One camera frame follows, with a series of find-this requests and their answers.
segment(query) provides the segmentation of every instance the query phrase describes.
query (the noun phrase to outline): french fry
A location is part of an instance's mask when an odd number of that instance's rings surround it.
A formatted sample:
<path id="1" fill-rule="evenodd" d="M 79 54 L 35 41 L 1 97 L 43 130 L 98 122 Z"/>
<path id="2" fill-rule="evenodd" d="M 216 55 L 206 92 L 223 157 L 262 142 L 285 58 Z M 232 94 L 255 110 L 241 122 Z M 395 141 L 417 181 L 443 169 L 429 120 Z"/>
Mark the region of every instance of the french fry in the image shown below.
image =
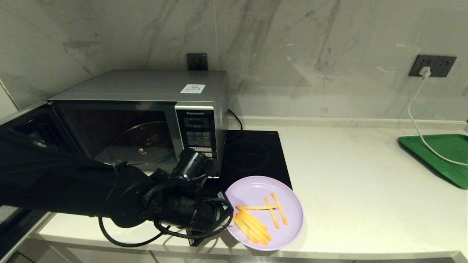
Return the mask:
<path id="1" fill-rule="evenodd" d="M 244 209 L 242 206 L 240 205 L 236 205 L 235 206 L 237 208 L 237 210 L 241 211 L 241 212 L 244 212 L 246 214 L 246 216 L 248 216 L 249 218 L 251 218 L 252 220 L 254 220 L 255 222 L 257 222 L 259 225 L 261 225 L 261 227 L 264 229 L 264 230 L 268 230 L 266 225 L 264 225 L 260 220 L 258 220 L 251 212 L 247 211 L 246 209 Z"/>
<path id="2" fill-rule="evenodd" d="M 272 206 L 270 205 L 270 202 L 268 201 L 267 197 L 264 197 L 263 199 L 265 200 L 265 203 L 268 207 Z M 276 219 L 275 212 L 271 208 L 269 210 L 270 210 L 271 218 L 273 219 L 273 223 L 275 224 L 275 227 L 279 229 L 279 223 L 278 223 L 278 220 Z"/>
<path id="3" fill-rule="evenodd" d="M 258 240 L 260 241 L 260 243 L 262 243 L 263 245 L 267 246 L 268 245 L 268 238 L 266 236 L 263 235 L 263 233 L 260 231 L 260 229 L 256 228 L 255 226 L 252 226 L 249 224 L 249 222 L 246 221 L 246 217 L 245 216 L 242 216 L 241 214 L 237 214 L 238 216 L 236 216 L 238 218 L 238 220 L 240 220 L 241 222 L 243 222 L 250 230 L 252 230 L 252 235 Z"/>
<path id="4" fill-rule="evenodd" d="M 238 213 L 239 218 L 250 228 L 254 231 L 257 235 L 266 237 L 268 241 L 271 240 L 271 235 L 262 228 L 260 224 L 252 220 L 251 218 L 245 215 L 245 212 Z"/>
<path id="5" fill-rule="evenodd" d="M 277 209 L 277 205 L 267 205 L 267 206 L 241 206 L 245 210 L 269 210 L 269 209 Z"/>
<path id="6" fill-rule="evenodd" d="M 273 199 L 275 200 L 276 205 L 278 206 L 278 210 L 279 210 L 279 213 L 281 214 L 281 218 L 283 219 L 283 223 L 285 225 L 287 225 L 288 224 L 288 219 L 286 218 L 285 211 L 283 210 L 283 207 L 281 206 L 281 203 L 279 202 L 278 197 L 276 196 L 276 194 L 274 192 L 271 193 L 271 196 L 273 197 Z"/>
<path id="7" fill-rule="evenodd" d="M 258 244 L 257 238 L 252 234 L 252 230 L 249 229 L 249 227 L 244 224 L 240 219 L 237 217 L 233 218 L 234 223 L 238 226 L 238 228 L 252 241 L 254 244 Z"/>

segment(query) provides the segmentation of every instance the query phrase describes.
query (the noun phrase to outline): wall outlet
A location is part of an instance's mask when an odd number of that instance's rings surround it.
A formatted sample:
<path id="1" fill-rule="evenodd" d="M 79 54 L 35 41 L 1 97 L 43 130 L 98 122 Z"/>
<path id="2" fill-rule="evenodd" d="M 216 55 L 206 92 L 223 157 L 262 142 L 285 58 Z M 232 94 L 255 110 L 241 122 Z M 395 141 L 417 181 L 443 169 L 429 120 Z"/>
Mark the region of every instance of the wall outlet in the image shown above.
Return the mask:
<path id="1" fill-rule="evenodd" d="M 420 77 L 419 71 L 423 66 L 431 67 L 431 77 L 445 78 L 457 57 L 418 55 L 409 72 L 409 76 Z"/>
<path id="2" fill-rule="evenodd" d="M 208 70 L 208 57 L 206 53 L 187 53 L 189 70 Z"/>

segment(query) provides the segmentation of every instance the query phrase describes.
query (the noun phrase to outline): microwave display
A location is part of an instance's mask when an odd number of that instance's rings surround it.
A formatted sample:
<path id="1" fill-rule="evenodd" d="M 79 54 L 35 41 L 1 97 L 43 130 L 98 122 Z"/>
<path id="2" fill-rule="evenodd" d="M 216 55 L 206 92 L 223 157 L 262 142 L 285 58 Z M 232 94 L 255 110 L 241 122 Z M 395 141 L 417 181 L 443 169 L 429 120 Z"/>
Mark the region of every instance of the microwave display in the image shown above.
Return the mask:
<path id="1" fill-rule="evenodd" d="M 207 118 L 184 118 L 185 127 L 188 128 L 209 128 Z"/>

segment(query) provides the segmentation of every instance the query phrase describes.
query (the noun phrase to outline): warning sticker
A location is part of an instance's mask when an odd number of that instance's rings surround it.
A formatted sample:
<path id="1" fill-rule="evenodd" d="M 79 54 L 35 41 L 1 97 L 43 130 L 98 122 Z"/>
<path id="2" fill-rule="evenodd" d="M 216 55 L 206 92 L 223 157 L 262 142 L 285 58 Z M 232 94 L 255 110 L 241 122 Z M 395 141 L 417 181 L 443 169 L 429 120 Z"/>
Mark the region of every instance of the warning sticker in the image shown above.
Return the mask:
<path id="1" fill-rule="evenodd" d="M 205 86 L 203 84 L 187 84 L 180 93 L 202 93 Z"/>

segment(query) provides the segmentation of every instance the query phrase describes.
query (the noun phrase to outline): backsplash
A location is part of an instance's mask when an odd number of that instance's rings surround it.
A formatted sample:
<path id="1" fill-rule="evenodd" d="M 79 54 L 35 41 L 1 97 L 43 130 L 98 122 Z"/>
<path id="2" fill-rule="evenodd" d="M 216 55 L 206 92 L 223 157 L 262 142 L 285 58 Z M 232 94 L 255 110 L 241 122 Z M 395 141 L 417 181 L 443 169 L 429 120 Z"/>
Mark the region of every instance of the backsplash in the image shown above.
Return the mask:
<path id="1" fill-rule="evenodd" d="M 3 0 L 0 79 L 19 107 L 112 69 L 228 71 L 241 116 L 408 118 L 417 54 L 455 55 L 413 103 L 468 118 L 465 0 Z"/>

